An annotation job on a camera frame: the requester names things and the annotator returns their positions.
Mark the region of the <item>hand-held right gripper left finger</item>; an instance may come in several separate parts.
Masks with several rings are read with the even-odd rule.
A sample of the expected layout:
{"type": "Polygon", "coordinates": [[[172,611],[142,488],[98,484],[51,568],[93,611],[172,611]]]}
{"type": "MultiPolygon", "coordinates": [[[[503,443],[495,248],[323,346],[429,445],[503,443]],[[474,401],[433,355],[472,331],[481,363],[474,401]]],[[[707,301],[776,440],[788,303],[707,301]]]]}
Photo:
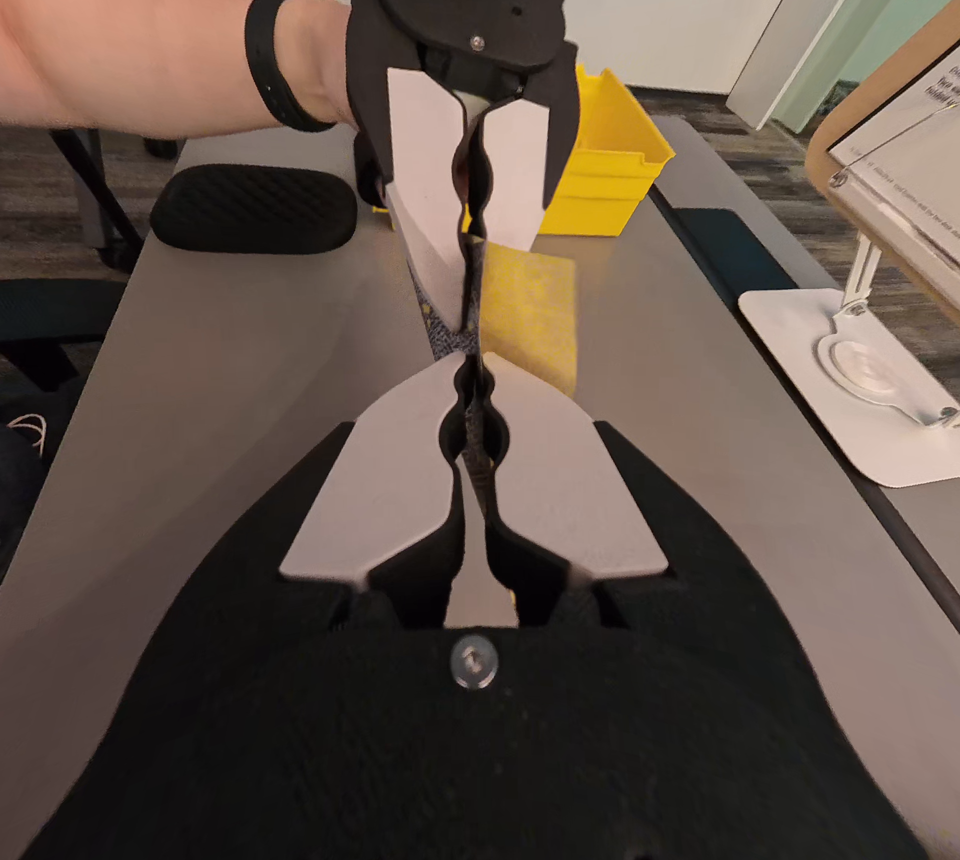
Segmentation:
{"type": "Polygon", "coordinates": [[[403,626],[442,626],[465,558],[457,460],[474,372],[452,353],[353,423],[279,567],[284,578],[379,592],[403,626]]]}

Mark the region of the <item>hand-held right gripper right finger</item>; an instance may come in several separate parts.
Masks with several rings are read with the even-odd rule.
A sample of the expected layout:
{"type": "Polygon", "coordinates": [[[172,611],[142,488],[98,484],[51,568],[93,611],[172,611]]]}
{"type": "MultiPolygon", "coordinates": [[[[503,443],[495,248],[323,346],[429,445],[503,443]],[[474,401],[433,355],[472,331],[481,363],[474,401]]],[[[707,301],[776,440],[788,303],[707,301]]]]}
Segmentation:
{"type": "Polygon", "coordinates": [[[544,626],[564,593],[669,571],[592,418],[545,380],[481,358],[486,560],[521,626],[544,626]]]}

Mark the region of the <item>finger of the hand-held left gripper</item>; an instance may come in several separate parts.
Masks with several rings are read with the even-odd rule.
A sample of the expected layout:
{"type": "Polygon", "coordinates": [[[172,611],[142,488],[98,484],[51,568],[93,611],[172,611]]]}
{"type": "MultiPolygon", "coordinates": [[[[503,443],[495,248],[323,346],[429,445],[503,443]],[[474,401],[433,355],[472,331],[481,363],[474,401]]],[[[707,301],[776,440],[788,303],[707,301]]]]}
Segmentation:
{"type": "Polygon", "coordinates": [[[466,196],[456,168],[482,112],[482,98],[449,91],[422,71],[387,71],[392,177],[387,208],[414,282],[451,334],[467,309],[461,243],[466,196]]]}
{"type": "Polygon", "coordinates": [[[544,214],[546,108],[518,99],[487,109],[471,139],[471,220],[489,242],[531,249],[544,214]]]}

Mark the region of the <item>yellow plastic bin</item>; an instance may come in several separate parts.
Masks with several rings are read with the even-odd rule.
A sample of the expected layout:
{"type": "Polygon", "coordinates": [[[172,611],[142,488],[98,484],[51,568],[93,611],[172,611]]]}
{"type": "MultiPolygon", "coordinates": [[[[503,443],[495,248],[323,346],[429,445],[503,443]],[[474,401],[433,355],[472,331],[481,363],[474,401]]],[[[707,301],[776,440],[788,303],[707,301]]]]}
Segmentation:
{"type": "Polygon", "coordinates": [[[610,70],[576,70],[580,125],[540,234],[616,238],[675,152],[610,70]]]}

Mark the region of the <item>person's left forearm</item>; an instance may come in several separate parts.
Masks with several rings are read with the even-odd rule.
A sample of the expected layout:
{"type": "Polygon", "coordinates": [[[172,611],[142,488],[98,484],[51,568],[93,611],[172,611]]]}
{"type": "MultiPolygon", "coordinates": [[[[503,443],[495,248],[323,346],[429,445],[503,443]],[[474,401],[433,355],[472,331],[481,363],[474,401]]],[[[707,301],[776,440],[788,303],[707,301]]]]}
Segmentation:
{"type": "Polygon", "coordinates": [[[1,0],[3,125],[157,139],[274,120],[245,50],[252,0],[1,0]]]}

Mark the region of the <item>black elbow rest pad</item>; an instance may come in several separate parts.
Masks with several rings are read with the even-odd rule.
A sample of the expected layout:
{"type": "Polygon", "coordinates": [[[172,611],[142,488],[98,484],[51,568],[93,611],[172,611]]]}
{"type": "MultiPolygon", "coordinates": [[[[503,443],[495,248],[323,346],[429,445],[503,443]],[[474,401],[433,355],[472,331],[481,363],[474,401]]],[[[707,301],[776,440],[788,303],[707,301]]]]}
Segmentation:
{"type": "Polygon", "coordinates": [[[177,172],[150,212],[150,229],[197,253],[314,256],[346,245],[356,195],[317,170],[207,164],[177,172]]]}

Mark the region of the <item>person's left hand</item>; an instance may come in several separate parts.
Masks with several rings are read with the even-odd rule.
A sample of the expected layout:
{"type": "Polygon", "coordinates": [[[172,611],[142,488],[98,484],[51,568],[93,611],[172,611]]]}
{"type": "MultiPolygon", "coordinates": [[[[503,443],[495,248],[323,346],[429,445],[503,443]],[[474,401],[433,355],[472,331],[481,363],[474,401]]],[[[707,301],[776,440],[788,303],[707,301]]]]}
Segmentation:
{"type": "Polygon", "coordinates": [[[314,120],[357,130],[347,91],[351,8],[337,0],[288,0],[277,17],[276,55],[299,106],[314,120]]]}

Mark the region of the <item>black wristband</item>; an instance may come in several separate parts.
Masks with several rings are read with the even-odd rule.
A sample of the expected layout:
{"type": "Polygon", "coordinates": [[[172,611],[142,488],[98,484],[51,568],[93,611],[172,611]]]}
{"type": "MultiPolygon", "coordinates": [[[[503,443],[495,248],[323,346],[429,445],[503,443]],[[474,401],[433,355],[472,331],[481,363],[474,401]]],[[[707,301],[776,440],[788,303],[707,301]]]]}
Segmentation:
{"type": "Polygon", "coordinates": [[[324,133],[335,122],[321,122],[301,106],[277,60],[277,20],[287,1],[251,0],[244,25],[247,66],[259,97],[276,123],[301,133],[324,133]]]}

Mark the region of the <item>dark teal panel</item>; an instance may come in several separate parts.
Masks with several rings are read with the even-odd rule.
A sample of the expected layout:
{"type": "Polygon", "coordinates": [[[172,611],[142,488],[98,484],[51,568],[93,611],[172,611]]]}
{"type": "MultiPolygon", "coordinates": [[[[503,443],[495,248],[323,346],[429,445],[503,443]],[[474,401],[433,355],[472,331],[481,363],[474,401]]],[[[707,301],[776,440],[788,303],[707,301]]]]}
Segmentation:
{"type": "Polygon", "coordinates": [[[737,213],[719,208],[671,208],[669,219],[729,310],[739,309],[739,299],[746,292],[798,288],[737,213]]]}

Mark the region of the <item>instruction board on stand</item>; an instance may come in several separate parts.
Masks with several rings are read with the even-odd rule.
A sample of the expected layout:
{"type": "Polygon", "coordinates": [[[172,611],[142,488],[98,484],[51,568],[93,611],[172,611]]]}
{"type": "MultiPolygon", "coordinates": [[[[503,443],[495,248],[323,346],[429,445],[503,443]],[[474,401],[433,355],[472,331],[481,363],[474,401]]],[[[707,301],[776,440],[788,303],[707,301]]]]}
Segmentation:
{"type": "Polygon", "coordinates": [[[873,279],[886,255],[958,321],[959,260],[949,265],[829,147],[954,46],[958,0],[842,101],[809,143],[810,182],[857,232],[844,289],[751,291],[739,299],[739,312],[846,459],[892,488],[958,479],[958,401],[870,310],[873,279]]]}

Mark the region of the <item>person's dark shoe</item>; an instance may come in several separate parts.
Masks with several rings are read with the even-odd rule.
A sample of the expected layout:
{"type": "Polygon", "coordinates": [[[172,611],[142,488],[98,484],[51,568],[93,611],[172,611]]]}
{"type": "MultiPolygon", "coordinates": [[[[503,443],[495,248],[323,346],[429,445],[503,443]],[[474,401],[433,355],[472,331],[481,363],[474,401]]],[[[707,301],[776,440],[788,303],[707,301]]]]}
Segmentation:
{"type": "Polygon", "coordinates": [[[49,471],[43,458],[46,426],[32,414],[1,422],[2,500],[32,506],[39,497],[49,471]]]}

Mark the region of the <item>dark teal office chair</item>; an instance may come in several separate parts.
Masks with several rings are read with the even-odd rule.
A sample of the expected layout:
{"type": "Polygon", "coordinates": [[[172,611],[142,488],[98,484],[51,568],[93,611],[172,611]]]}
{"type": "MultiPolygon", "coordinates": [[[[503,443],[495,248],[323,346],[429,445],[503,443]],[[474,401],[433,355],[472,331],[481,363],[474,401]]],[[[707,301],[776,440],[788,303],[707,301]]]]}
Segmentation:
{"type": "Polygon", "coordinates": [[[78,377],[65,346],[103,341],[125,289],[105,280],[3,280],[3,359],[39,390],[58,390],[78,377]]]}

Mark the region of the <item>white instruction sheet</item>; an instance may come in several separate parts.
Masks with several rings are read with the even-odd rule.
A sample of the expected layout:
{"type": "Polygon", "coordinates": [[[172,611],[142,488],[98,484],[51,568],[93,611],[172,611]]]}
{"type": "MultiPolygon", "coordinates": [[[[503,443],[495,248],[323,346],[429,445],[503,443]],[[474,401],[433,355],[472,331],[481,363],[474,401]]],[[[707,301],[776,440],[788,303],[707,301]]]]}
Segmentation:
{"type": "Polygon", "coordinates": [[[958,46],[828,152],[949,265],[958,266],[958,46]]]}

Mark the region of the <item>black desk frame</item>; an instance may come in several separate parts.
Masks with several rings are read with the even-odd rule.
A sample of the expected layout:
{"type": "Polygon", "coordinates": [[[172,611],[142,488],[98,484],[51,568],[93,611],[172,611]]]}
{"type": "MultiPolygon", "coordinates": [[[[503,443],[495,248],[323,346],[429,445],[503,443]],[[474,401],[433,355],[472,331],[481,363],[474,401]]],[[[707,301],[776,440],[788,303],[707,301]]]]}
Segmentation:
{"type": "Polygon", "coordinates": [[[132,273],[145,233],[109,182],[101,132],[52,129],[49,135],[74,177],[84,246],[92,249],[107,269],[132,273]]]}

